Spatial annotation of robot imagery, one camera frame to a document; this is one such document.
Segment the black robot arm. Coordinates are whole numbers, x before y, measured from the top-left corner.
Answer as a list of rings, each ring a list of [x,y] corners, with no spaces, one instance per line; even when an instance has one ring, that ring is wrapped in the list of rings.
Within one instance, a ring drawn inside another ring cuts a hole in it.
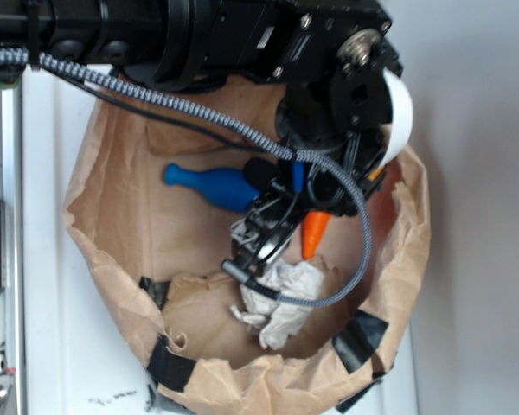
[[[249,283],[312,210],[364,215],[391,159],[399,57],[376,1],[0,1],[0,87],[26,67],[235,131],[277,166],[258,179],[223,268]],[[274,149],[249,123],[186,100],[233,76],[282,84]]]

